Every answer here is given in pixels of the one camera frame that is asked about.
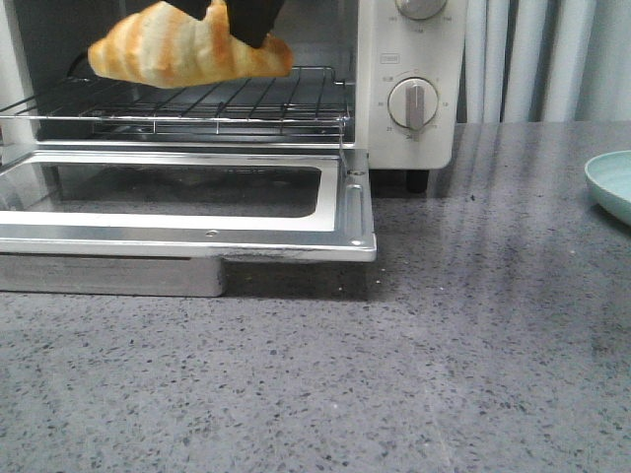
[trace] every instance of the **wire rack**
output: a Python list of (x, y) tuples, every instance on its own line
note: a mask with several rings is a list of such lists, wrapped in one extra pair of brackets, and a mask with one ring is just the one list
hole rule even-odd
[(342, 140), (352, 117), (349, 86), (330, 67), (295, 67), (288, 77), (161, 90), (99, 77), (69, 77), (0, 108), (0, 118), (86, 121), (103, 138), (221, 136)]

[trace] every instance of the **control knob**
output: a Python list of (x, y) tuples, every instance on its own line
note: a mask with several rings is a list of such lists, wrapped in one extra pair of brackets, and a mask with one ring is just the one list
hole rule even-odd
[(438, 110), (438, 92), (425, 79), (405, 79), (390, 92), (387, 109), (398, 125), (419, 131)]
[(447, 0), (395, 0), (401, 15), (412, 20), (427, 20), (438, 14)]

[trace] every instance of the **light blue plate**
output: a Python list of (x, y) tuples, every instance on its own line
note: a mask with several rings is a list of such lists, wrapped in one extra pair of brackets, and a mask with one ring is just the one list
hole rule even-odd
[(596, 202), (631, 225), (631, 151), (591, 158), (585, 164), (585, 177)]

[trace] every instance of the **curtain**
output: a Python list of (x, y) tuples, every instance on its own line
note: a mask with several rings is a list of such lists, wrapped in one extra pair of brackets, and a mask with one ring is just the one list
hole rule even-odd
[(631, 0), (469, 0), (460, 121), (631, 120)]

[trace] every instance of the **toaster oven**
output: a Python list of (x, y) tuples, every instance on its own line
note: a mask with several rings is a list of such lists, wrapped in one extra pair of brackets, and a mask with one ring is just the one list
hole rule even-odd
[(465, 0), (287, 0), (288, 77), (161, 90), (82, 51), (151, 0), (0, 0), (0, 289), (218, 296), (223, 262), (372, 261), (369, 169), (451, 158)]

